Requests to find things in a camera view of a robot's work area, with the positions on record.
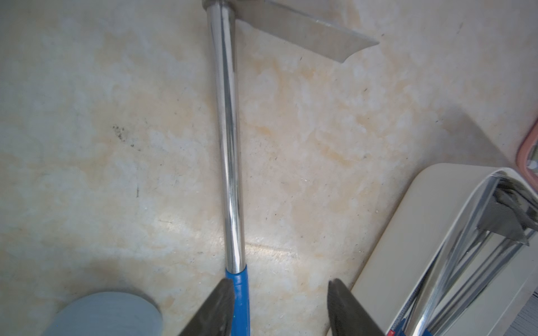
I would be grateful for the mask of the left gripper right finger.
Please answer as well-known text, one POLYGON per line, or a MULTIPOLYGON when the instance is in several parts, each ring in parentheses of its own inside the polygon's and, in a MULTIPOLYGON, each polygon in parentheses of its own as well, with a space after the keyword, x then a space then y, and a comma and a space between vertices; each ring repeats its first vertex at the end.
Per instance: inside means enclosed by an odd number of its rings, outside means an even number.
POLYGON ((332 335, 385 335, 340 279, 329 282, 327 309, 332 335))

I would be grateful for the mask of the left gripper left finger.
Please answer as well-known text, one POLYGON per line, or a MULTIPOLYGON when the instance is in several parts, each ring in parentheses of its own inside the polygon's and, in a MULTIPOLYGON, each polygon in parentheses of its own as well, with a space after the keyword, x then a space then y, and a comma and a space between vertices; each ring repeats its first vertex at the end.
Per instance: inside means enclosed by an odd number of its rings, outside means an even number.
POLYGON ((230 335, 234 304, 233 281, 223 278, 179 333, 179 336, 230 335))

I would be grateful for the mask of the white rectangular storage tray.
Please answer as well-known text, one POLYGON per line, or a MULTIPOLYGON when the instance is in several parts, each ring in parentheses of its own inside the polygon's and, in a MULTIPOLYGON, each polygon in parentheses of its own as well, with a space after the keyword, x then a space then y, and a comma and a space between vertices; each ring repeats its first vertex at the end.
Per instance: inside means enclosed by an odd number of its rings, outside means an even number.
MULTIPOLYGON (((490 176, 517 181, 537 204, 537 191, 509 167, 436 164, 403 196, 358 280, 349 288, 378 327, 392 324, 434 260, 458 213, 490 176)), ((537 268, 537 234, 445 335, 500 335, 500 323, 537 268)))

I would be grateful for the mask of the red handled hoe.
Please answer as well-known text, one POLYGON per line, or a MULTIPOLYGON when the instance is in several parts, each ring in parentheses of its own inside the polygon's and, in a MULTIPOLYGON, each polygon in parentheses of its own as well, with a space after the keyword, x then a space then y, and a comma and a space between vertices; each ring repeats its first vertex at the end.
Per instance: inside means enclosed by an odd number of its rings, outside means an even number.
MULTIPOLYGON (((531 194, 515 180, 496 177, 499 182, 422 335, 445 335, 537 234, 537 204, 531 194)), ((391 335, 405 335, 406 320, 432 263, 397 315, 389 331, 391 335)))

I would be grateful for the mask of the light blue plastic cup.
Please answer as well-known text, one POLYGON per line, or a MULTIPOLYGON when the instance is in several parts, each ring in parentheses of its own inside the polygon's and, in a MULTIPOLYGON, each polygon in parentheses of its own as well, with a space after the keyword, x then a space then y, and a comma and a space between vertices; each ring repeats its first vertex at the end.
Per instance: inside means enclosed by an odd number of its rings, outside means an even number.
POLYGON ((44 335, 161 335, 163 318, 148 300, 131 293, 87 295, 62 309, 44 335))

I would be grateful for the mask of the pink tray under cloth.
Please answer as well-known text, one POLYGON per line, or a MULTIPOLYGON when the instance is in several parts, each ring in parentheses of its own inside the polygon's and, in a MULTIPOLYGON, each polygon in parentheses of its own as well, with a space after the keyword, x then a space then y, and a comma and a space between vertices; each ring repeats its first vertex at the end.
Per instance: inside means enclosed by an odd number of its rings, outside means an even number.
POLYGON ((520 145, 516 166, 522 177, 537 191, 537 122, 520 145))

